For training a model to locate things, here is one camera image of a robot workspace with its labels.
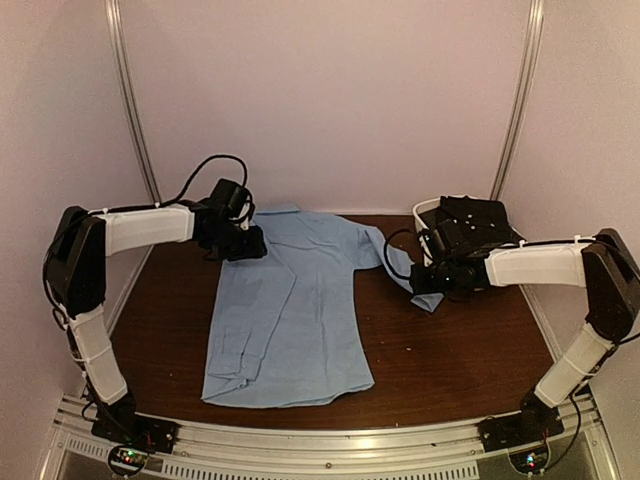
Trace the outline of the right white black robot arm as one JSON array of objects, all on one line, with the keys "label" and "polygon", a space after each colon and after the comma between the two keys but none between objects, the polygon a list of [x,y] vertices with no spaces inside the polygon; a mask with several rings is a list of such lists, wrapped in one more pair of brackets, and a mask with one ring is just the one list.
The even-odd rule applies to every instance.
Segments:
[{"label": "right white black robot arm", "polygon": [[535,440],[556,407],[592,377],[615,350],[635,340],[639,268],[614,229],[592,236],[527,241],[515,231],[482,235],[476,225],[446,220],[420,234],[422,261],[409,283],[414,293],[471,294],[518,286],[582,295],[585,316],[571,343],[532,388],[513,419],[519,440]]}]

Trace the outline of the white plastic basket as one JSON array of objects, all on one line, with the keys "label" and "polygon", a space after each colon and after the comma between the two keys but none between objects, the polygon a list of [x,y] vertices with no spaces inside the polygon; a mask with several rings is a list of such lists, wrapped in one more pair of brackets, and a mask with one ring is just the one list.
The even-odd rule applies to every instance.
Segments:
[{"label": "white plastic basket", "polygon": [[518,243],[507,243],[500,246],[487,245],[482,247],[463,246],[462,248],[454,249],[446,248],[435,232],[435,213],[436,208],[439,206],[439,199],[440,197],[420,202],[416,204],[412,210],[415,229],[423,251],[423,263],[425,266],[445,258],[466,257],[474,253],[490,251],[503,245],[518,244],[523,240],[523,237],[515,230],[522,237]]}]

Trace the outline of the light blue long sleeve shirt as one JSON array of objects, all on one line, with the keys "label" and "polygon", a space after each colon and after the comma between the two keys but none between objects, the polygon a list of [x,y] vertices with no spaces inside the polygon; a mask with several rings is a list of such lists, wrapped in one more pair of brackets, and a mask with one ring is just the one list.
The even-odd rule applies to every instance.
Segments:
[{"label": "light blue long sleeve shirt", "polygon": [[202,401],[319,406],[370,389],[354,276],[382,267],[393,285],[408,290],[409,254],[387,245],[377,227],[294,205],[262,210],[253,223],[267,254],[222,265]]}]

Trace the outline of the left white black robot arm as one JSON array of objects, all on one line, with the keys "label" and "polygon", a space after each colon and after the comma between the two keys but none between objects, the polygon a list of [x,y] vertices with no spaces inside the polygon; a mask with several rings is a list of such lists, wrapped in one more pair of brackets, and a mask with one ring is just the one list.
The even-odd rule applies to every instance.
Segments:
[{"label": "left white black robot arm", "polygon": [[120,402],[128,386],[117,364],[104,322],[106,261],[118,253],[166,243],[194,242],[221,259],[260,259],[262,230],[251,225],[249,189],[222,179],[199,201],[85,210],[67,208],[43,261],[43,283],[64,330],[74,361],[93,396]]}]

